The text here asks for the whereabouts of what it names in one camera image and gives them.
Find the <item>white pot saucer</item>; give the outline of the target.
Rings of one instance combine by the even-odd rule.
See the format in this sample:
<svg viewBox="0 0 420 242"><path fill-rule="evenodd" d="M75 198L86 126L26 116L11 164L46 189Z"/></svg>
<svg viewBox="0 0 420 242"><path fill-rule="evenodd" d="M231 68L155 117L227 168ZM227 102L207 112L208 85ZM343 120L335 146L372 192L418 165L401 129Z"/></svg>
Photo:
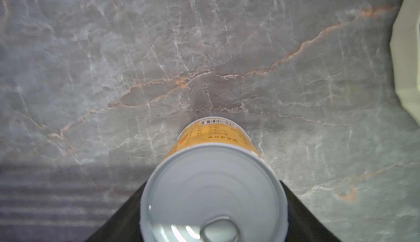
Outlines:
<svg viewBox="0 0 420 242"><path fill-rule="evenodd" d="M420 0L403 0L392 28L394 86L402 107L420 122Z"/></svg>

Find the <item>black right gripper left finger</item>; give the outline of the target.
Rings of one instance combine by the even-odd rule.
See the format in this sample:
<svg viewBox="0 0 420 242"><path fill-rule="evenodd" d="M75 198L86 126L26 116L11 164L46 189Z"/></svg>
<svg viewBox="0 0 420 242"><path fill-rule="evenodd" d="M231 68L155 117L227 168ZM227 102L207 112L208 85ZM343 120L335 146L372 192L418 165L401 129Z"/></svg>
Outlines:
<svg viewBox="0 0 420 242"><path fill-rule="evenodd" d="M147 182L92 234L86 242L142 242L140 200Z"/></svg>

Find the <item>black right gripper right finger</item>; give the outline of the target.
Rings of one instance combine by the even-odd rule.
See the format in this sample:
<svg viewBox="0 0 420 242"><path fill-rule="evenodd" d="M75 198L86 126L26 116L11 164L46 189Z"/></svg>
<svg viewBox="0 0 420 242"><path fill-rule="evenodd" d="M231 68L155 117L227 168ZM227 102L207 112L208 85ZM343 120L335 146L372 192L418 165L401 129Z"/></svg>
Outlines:
<svg viewBox="0 0 420 242"><path fill-rule="evenodd" d="M341 242L322 224L301 200L280 181L288 202L288 232L286 242Z"/></svg>

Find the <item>yellow corn can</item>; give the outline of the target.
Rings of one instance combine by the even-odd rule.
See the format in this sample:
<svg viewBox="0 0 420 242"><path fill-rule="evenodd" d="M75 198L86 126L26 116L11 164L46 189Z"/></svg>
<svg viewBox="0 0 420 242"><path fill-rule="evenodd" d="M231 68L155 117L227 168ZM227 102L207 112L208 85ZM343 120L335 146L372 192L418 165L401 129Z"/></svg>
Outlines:
<svg viewBox="0 0 420 242"><path fill-rule="evenodd" d="M222 117L189 124L145 185L146 242L283 242L285 191L245 130Z"/></svg>

